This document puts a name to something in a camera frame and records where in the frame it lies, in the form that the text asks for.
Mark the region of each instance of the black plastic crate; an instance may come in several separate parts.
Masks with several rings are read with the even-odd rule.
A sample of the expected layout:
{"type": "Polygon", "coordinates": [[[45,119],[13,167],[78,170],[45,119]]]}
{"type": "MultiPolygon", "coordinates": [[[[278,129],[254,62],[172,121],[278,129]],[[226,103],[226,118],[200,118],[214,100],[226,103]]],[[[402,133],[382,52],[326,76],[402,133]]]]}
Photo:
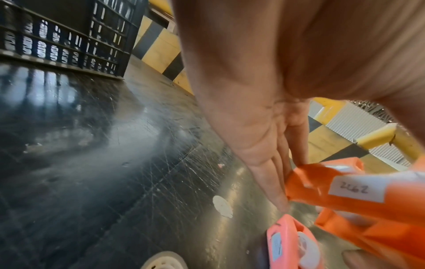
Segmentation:
{"type": "Polygon", "coordinates": [[[147,0],[0,0],[0,56],[122,77],[146,5],[147,0]]]}

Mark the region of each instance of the white sticker on table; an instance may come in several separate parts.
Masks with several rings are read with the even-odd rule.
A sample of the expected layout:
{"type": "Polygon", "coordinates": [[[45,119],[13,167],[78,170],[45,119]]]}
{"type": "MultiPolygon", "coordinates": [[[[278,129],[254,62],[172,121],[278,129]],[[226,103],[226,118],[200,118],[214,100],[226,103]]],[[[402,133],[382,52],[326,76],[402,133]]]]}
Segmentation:
{"type": "Polygon", "coordinates": [[[384,203],[385,191],[391,182],[381,175],[338,175],[333,178],[328,194],[384,203]]]}

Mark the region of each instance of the orange plastic object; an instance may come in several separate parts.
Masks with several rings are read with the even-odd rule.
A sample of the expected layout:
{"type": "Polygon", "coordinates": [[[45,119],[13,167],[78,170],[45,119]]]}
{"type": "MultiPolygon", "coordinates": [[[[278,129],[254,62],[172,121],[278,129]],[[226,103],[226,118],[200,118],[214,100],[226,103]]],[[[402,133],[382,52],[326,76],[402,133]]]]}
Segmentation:
{"type": "Polygon", "coordinates": [[[305,265],[305,268],[312,269],[324,268],[317,240],[307,227],[288,214],[281,217],[267,230],[267,244],[271,269],[299,269],[303,268],[302,265],[305,265]],[[311,249],[317,249],[317,252],[309,251],[308,247],[304,246],[306,251],[300,253],[299,232],[303,233],[310,243],[315,245],[311,249]],[[302,258],[306,258],[310,262],[303,264],[300,262],[302,258]]]}
{"type": "MultiPolygon", "coordinates": [[[[425,157],[418,159],[410,174],[425,172],[425,157]]],[[[358,158],[347,158],[320,164],[308,164],[296,168],[285,182],[289,200],[347,211],[364,216],[425,226],[425,180],[403,181],[406,172],[389,175],[384,203],[371,202],[330,195],[333,179],[338,175],[364,174],[363,163],[358,158]],[[342,172],[327,166],[347,166],[351,171],[342,172]]]]}
{"type": "MultiPolygon", "coordinates": [[[[327,207],[316,220],[321,229],[402,269],[422,269],[425,268],[424,171],[425,158],[421,157],[410,171],[372,176],[370,181],[386,182],[382,201],[372,202],[329,194],[336,176],[364,175],[359,159],[309,164],[294,170],[286,182],[286,194],[293,201],[327,207]],[[356,225],[334,210],[367,216],[372,221],[368,225],[356,225]]],[[[360,194],[360,186],[350,188],[356,195],[360,194]]]]}

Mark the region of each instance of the floor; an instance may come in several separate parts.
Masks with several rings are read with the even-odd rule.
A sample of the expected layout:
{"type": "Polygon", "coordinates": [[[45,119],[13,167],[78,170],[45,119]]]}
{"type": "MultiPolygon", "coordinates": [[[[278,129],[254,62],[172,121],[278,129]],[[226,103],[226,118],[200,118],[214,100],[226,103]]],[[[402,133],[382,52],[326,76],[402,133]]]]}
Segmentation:
{"type": "MultiPolygon", "coordinates": [[[[0,62],[0,163],[1,268],[138,269],[164,250],[190,269],[268,268],[281,215],[193,96],[135,58],[124,82],[0,62]]],[[[344,268],[352,246],[312,207],[291,214],[344,268]]]]}

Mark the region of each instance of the pink plastic object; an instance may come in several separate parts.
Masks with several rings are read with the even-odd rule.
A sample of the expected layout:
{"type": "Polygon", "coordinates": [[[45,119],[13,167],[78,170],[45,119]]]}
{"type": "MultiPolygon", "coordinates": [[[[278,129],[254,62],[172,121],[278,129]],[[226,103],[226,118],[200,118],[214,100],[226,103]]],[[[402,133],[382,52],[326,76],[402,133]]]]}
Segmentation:
{"type": "Polygon", "coordinates": [[[270,269],[323,269],[317,240],[288,214],[267,230],[270,269]]]}

